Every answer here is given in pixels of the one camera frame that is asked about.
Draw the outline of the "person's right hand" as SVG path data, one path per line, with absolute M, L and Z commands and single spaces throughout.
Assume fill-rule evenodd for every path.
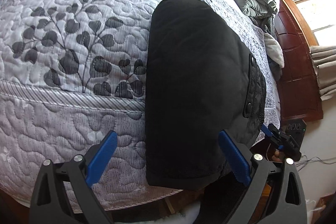
M 272 161 L 282 162 L 282 160 L 280 159 L 280 152 L 278 150 L 274 152 L 274 155 L 272 156 Z

